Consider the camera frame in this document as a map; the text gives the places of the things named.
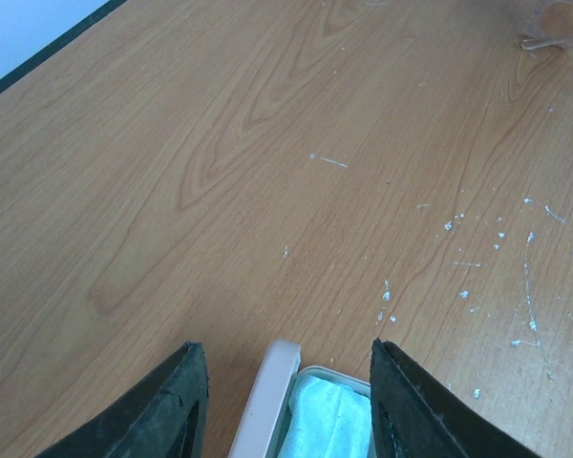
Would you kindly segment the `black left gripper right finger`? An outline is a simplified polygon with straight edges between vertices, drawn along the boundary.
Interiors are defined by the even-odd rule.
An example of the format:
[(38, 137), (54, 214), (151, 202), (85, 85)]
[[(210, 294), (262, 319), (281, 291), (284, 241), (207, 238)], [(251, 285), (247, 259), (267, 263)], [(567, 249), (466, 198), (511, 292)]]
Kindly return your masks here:
[(467, 407), (395, 343), (372, 343), (370, 382), (378, 457), (539, 456)]

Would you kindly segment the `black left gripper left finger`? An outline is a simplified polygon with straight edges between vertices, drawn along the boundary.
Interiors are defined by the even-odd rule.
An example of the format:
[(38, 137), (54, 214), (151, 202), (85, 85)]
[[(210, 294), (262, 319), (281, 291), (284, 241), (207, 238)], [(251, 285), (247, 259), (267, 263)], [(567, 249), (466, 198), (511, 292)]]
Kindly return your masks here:
[(187, 342), (41, 457), (200, 457), (208, 409), (200, 343)]

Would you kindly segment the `light blue cleaning cloth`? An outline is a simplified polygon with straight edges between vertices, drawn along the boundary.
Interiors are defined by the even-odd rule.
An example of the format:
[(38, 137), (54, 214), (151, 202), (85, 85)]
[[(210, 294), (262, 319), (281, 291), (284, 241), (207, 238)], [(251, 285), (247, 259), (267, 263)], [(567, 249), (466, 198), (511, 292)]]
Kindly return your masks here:
[(371, 401), (352, 388), (303, 375), (288, 400), (291, 415), (280, 457), (366, 457)]

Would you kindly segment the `pink glasses case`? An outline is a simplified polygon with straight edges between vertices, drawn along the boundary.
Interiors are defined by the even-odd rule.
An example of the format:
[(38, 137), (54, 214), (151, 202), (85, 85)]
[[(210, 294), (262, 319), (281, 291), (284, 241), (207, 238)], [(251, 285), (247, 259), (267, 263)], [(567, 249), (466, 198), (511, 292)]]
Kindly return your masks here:
[[(291, 419), (288, 400), (300, 376), (313, 375), (346, 385), (371, 400), (368, 383), (319, 365), (301, 368), (301, 361), (301, 346), (297, 343), (276, 340), (269, 345), (229, 451), (231, 457), (280, 457)], [(371, 432), (366, 457), (375, 455)]]

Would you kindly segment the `clear orange-lens sunglasses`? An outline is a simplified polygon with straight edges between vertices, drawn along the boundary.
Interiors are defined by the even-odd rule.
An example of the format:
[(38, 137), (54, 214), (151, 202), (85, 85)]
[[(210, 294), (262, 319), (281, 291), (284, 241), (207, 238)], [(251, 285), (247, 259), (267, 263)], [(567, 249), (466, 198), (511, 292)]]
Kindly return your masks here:
[(539, 1), (527, 21), (520, 47), (573, 49), (573, 1)]

